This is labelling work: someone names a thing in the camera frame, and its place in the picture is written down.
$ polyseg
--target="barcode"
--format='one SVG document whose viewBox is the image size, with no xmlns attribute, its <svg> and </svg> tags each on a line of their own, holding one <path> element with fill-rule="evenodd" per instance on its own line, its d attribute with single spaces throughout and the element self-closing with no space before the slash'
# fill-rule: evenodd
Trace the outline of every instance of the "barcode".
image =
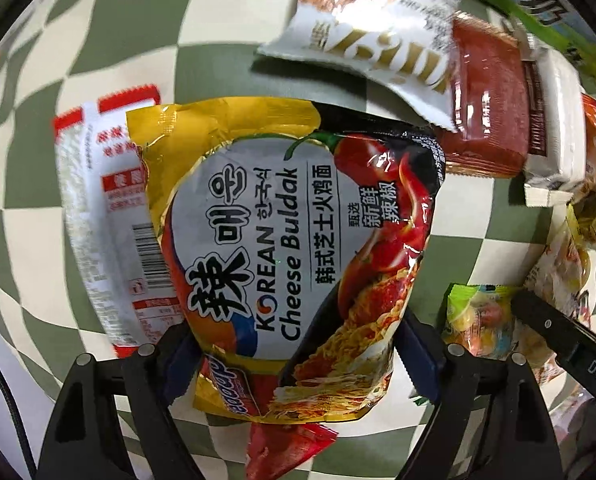
<svg viewBox="0 0 596 480">
<path fill-rule="evenodd" d="M 171 288 L 169 269 L 162 257 L 152 225 L 138 224 L 132 226 L 132 229 L 147 288 Z"/>
</svg>

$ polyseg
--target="screw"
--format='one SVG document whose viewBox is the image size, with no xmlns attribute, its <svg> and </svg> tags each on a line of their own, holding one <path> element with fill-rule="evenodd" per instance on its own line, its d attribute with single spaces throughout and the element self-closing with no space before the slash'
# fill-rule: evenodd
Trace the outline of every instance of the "screw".
<svg viewBox="0 0 596 480">
<path fill-rule="evenodd" d="M 519 354 L 518 352 L 511 356 L 511 360 L 518 366 L 523 366 L 527 362 L 527 359 L 524 358 L 524 355 Z"/>
<path fill-rule="evenodd" d="M 459 345 L 458 343 L 451 343 L 447 347 L 447 351 L 454 357 L 460 357 L 461 355 L 464 355 L 464 346 Z"/>
<path fill-rule="evenodd" d="M 147 357 L 148 355 L 153 354 L 155 352 L 155 350 L 156 350 L 156 347 L 154 345 L 152 345 L 151 343 L 140 345 L 140 348 L 138 349 L 138 355 Z"/>
<path fill-rule="evenodd" d="M 78 366 L 84 366 L 86 364 L 89 364 L 90 361 L 91 354 L 80 354 L 78 357 L 76 357 L 76 364 Z"/>
</svg>

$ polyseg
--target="white and red package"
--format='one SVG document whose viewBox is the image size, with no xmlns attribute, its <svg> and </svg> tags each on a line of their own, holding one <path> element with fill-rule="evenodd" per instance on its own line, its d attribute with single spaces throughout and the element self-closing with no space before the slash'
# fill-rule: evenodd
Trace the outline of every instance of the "white and red package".
<svg viewBox="0 0 596 480">
<path fill-rule="evenodd" d="M 160 104 L 133 88 L 54 119 L 67 231 L 98 319 L 119 357 L 156 343 L 183 314 L 153 231 L 146 175 L 125 113 Z"/>
</svg>

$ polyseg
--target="black cable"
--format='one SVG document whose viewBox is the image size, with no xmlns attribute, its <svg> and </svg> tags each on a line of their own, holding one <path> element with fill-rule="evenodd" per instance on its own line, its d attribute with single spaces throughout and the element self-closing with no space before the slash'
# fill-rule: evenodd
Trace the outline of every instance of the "black cable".
<svg viewBox="0 0 596 480">
<path fill-rule="evenodd" d="M 9 408 L 9 413 L 11 413 L 11 420 L 14 423 L 16 435 L 18 436 L 20 450 L 22 451 L 22 456 L 25 459 L 25 463 L 27 463 L 29 475 L 33 480 L 36 477 L 36 462 L 34 461 L 34 455 L 31 453 L 31 446 L 29 445 L 27 433 L 25 433 L 25 426 L 22 423 L 22 417 L 20 416 L 20 412 L 18 411 L 18 405 L 16 404 L 14 396 L 11 393 L 9 385 L 7 384 L 7 381 L 5 380 L 5 377 L 1 371 L 0 391 L 2 392 L 2 396 L 5 398 L 7 407 Z"/>
</svg>

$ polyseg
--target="green and white checkered surface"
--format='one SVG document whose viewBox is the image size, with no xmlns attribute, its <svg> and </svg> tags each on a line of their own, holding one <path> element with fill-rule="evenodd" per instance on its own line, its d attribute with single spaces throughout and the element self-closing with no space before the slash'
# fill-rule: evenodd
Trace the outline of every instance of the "green and white checkered surface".
<svg viewBox="0 0 596 480">
<path fill-rule="evenodd" d="M 51 120 L 82 102 L 145 83 L 162 101 L 224 95 L 312 99 L 420 122 L 388 90 L 334 70 L 259 59 L 295 0 L 36 0 L 0 56 L 0 332 L 55 399 L 74 358 L 114 353 L 89 303 L 64 228 Z M 493 21 L 474 0 L 462 8 Z M 522 181 L 449 175 L 410 301 L 435 323 L 452 282 L 521 284 L 561 210 L 522 206 Z M 596 330 L 596 253 L 588 288 Z M 555 405 L 571 387 L 545 388 Z M 430 407 L 408 399 L 402 364 L 386 398 L 365 418 L 336 424 L 338 441 L 289 473 L 291 480 L 392 478 L 422 433 Z M 118 399 L 134 462 L 146 461 L 126 399 Z M 185 396 L 172 413 L 208 480 L 244 477 L 248 425 L 205 415 Z"/>
</svg>

